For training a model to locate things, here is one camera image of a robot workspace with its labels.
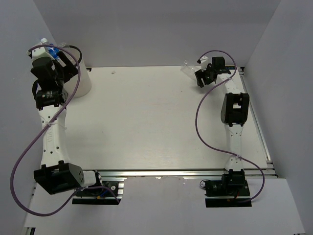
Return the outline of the blue label Pocari Sweat bottle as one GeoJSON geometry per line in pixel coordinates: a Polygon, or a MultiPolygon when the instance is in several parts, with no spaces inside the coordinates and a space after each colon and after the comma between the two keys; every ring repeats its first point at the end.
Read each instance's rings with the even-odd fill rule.
{"type": "Polygon", "coordinates": [[[42,38],[41,40],[40,40],[40,42],[42,43],[42,45],[49,45],[48,47],[47,47],[47,50],[48,50],[48,53],[56,60],[56,61],[58,61],[59,63],[61,62],[61,59],[60,59],[60,57],[58,56],[58,52],[59,52],[59,50],[57,49],[57,48],[55,48],[55,47],[51,47],[51,46],[53,46],[53,44],[51,44],[46,38],[42,38]]]}

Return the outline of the clear bottle with blue-white cap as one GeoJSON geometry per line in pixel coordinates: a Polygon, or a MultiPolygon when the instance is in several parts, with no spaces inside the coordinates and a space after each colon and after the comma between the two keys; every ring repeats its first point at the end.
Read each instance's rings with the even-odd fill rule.
{"type": "Polygon", "coordinates": [[[61,47],[61,48],[69,48],[69,44],[65,43],[65,42],[62,42],[62,43],[58,44],[58,46],[61,47]]]}

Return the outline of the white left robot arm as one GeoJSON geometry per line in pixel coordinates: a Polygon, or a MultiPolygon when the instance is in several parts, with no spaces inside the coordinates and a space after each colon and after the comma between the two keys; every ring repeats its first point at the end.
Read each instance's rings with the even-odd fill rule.
{"type": "Polygon", "coordinates": [[[71,163],[67,152],[68,93],[64,84],[78,74],[78,69],[63,52],[57,56],[60,60],[48,55],[32,62],[31,73],[37,77],[32,92],[44,129],[41,167],[34,171],[34,179],[50,195],[85,187],[92,195],[99,195],[103,191],[99,173],[71,163]]]}

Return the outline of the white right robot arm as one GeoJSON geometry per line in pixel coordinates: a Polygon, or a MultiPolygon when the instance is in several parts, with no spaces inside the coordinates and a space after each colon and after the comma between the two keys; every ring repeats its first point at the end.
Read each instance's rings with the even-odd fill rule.
{"type": "Polygon", "coordinates": [[[237,88],[235,82],[229,78],[236,72],[225,65],[225,59],[213,57],[212,61],[206,56],[198,60],[201,68],[195,72],[197,85],[204,87],[211,83],[224,86],[224,100],[221,109],[221,122],[226,132],[227,150],[229,158],[224,166],[226,172],[240,172],[244,169],[240,156],[242,154],[242,132],[248,117],[249,94],[237,88]]]}

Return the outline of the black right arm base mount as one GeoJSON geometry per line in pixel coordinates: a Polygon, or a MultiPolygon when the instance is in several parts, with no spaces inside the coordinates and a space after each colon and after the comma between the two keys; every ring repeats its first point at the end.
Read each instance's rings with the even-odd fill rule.
{"type": "Polygon", "coordinates": [[[244,170],[229,170],[220,180],[202,180],[200,188],[205,191],[207,208],[251,207],[250,191],[244,170]]]}

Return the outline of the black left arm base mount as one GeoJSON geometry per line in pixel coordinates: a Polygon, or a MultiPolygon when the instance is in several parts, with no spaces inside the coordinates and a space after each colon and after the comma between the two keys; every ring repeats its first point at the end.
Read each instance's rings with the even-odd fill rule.
{"type": "Polygon", "coordinates": [[[86,189],[77,193],[73,205],[119,205],[124,189],[124,179],[105,178],[102,182],[105,188],[86,189]]]}

